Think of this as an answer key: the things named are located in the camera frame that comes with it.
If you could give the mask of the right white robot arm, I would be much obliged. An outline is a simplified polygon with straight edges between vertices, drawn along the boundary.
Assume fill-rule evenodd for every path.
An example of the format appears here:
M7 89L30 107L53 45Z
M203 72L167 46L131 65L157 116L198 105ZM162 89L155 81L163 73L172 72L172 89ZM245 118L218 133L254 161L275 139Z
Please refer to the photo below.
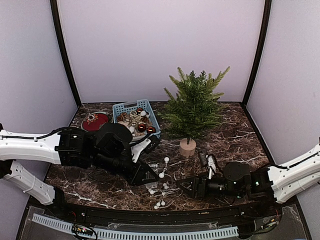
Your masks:
M176 181L176 185L190 198L229 196L257 201L255 213L266 217L275 208L275 203L283 204L291 197L308 189L320 181L320 145L316 144L308 152L283 165L270 164L250 170L247 163L232 161L220 170L216 157L199 153L202 167L206 172Z

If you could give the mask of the white ball string lights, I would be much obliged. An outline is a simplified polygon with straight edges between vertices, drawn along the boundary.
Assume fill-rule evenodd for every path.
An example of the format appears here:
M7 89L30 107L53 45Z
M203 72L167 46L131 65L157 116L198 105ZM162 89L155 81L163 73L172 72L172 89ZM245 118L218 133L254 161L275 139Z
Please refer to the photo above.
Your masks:
M151 200L151 209L168 210L177 203L177 197L182 195L182 191L176 186L174 174L169 173L170 167L174 164L168 156L165 156L161 163L152 163L149 166L159 177L158 181L145 184L147 197Z

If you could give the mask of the small green christmas tree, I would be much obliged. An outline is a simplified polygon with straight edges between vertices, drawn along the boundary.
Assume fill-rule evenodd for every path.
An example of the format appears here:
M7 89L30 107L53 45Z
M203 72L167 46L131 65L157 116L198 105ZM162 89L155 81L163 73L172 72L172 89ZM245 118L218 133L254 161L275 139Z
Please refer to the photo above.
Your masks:
M164 131L167 136L179 140L179 153L182 156L193 156L197 147L196 140L221 125L221 111L224 107L219 99L224 94L215 92L215 89L230 69L228 66L213 77L204 70L199 75L194 71L187 74L178 67L179 78L169 76L177 92L172 94L164 88L168 101L159 116L166 122Z

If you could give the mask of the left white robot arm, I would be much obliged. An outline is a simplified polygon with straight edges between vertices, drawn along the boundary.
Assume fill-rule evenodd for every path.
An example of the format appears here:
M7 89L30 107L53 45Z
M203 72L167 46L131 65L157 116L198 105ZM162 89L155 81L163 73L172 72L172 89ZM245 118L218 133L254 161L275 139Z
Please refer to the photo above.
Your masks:
M58 217L67 218L71 208L65 203L64 192L39 180L21 165L21 160L82 169L95 166L122 176L131 186L141 186L159 180L154 170L139 159L159 143L152 133L133 140L130 130L119 123L105 123L96 131L61 127L43 135L1 129L0 177L50 206Z

